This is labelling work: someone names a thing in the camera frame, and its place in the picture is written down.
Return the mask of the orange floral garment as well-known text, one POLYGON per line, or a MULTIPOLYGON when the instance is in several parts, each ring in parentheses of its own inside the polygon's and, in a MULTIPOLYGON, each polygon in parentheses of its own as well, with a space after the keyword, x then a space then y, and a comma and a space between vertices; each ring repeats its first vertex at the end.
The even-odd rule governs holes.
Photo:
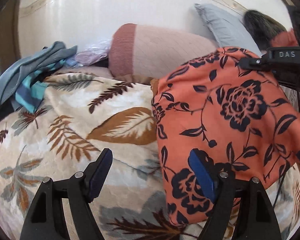
POLYGON ((161 78, 152 100, 170 222, 198 223, 213 204, 189 165, 201 153, 217 171, 270 187, 300 162, 300 113, 270 73, 243 70, 255 54, 218 48, 161 78))

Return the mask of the grey blue clothes pile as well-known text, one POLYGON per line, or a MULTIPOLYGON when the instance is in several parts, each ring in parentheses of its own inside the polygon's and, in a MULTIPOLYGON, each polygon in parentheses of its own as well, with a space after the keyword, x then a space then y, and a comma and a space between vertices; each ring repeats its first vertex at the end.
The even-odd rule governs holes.
POLYGON ((14 98, 17 106, 22 106, 15 100, 15 92, 23 79, 35 70, 56 63, 62 59, 67 59, 77 53, 77 46, 66 48, 61 41, 56 41, 48 48, 44 48, 32 56, 25 57, 12 64, 0 76, 0 108, 2 105, 14 98))

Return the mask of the dark furry object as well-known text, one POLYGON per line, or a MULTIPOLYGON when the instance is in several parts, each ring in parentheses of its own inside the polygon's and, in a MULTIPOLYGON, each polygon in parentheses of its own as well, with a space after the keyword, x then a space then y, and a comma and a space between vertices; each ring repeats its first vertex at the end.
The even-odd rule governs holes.
POLYGON ((271 47, 271 40, 286 28, 273 18, 257 10, 248 10, 243 16, 243 25, 260 50, 271 47))

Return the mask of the light grey pillow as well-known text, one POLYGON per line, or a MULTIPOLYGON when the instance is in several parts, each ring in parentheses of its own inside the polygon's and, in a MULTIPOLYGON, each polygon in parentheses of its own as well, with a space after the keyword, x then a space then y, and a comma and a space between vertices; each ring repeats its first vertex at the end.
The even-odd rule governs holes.
POLYGON ((194 7, 220 47, 240 47, 258 56, 262 55, 256 42, 236 16, 213 4, 195 4, 194 7))

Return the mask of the cream leaf-print fleece blanket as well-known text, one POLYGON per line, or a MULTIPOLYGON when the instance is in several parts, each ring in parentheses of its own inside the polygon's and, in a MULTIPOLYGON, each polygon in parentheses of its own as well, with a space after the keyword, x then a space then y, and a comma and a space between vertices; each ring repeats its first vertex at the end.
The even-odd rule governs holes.
MULTIPOLYGON (((44 177, 69 178, 113 152, 100 196, 90 204, 107 239, 195 239, 206 220, 170 222, 149 86, 83 73, 48 78, 43 106, 0 122, 0 226, 19 239, 44 177)), ((300 162, 266 188, 286 239, 300 220, 300 162)))

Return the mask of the teal striped cloth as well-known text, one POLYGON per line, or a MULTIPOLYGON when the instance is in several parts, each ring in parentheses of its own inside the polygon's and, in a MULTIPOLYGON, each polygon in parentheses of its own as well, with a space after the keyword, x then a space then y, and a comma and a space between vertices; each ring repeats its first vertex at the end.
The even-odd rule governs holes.
POLYGON ((56 63, 43 66, 25 77, 15 92, 17 103, 22 105, 28 112, 34 113, 42 103, 45 90, 48 87, 48 84, 39 81, 38 77, 59 70, 64 63, 65 59, 62 59, 56 63))

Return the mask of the pink bolster pillow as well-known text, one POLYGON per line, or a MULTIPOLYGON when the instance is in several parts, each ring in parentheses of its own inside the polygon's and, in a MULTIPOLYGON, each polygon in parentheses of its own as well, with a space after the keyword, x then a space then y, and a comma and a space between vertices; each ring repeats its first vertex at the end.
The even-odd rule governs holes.
POLYGON ((114 77, 161 78, 216 48, 216 41, 185 31, 127 23, 113 35, 108 68, 114 77))

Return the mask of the clear plastic bag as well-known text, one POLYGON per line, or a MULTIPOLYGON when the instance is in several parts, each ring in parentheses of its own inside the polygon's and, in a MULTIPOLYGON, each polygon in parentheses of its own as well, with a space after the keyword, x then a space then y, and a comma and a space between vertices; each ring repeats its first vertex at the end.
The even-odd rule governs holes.
POLYGON ((111 48, 111 40, 103 40, 98 44, 91 44, 83 51, 77 52, 74 56, 66 59, 65 65, 68 68, 87 67, 108 58, 111 48))

